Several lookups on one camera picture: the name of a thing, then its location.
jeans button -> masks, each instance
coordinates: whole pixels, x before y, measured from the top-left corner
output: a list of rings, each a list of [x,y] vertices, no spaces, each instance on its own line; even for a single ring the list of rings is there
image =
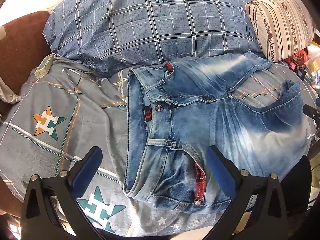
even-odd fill
[[[157,112],[161,112],[163,110],[163,106],[162,105],[157,105],[156,106],[156,111]]]

plaid pattern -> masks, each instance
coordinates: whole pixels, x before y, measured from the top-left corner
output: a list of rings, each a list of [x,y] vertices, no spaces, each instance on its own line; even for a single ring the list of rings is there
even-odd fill
[[[228,52],[261,53],[252,0],[64,0],[44,28],[51,50],[111,77],[133,65]]]

metal button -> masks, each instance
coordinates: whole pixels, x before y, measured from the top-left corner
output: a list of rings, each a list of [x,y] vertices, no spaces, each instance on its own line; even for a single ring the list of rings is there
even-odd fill
[[[271,178],[273,178],[273,179],[278,179],[278,176],[277,176],[277,174],[275,174],[275,173],[271,173]]]
[[[32,175],[32,176],[31,176],[31,180],[32,180],[32,181],[35,181],[35,180],[37,180],[37,179],[38,179],[38,175],[35,174],[35,175]]]
[[[163,110],[163,106],[162,105],[157,105],[156,106],[156,111],[157,112],[161,112]]]
[[[249,175],[249,172],[247,170],[241,170],[240,173],[242,176],[245,176],[245,177]]]
[[[60,177],[65,177],[65,176],[67,176],[68,175],[68,172],[67,171],[60,171],[60,173],[59,173],[59,176]]]

beige striped cushion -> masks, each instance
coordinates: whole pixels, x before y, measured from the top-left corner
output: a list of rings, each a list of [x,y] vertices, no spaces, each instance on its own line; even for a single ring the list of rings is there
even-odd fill
[[[261,49],[278,62],[313,40],[312,19],[301,0],[254,0],[245,5]]]

jeans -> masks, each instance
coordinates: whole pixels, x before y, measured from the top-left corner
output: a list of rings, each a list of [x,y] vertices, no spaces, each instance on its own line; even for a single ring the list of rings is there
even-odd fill
[[[282,179],[308,147],[299,82],[284,81],[280,98],[261,108],[232,95],[270,66],[247,52],[131,69],[125,194],[159,209],[225,209],[231,200],[206,164],[210,145],[240,170]]]

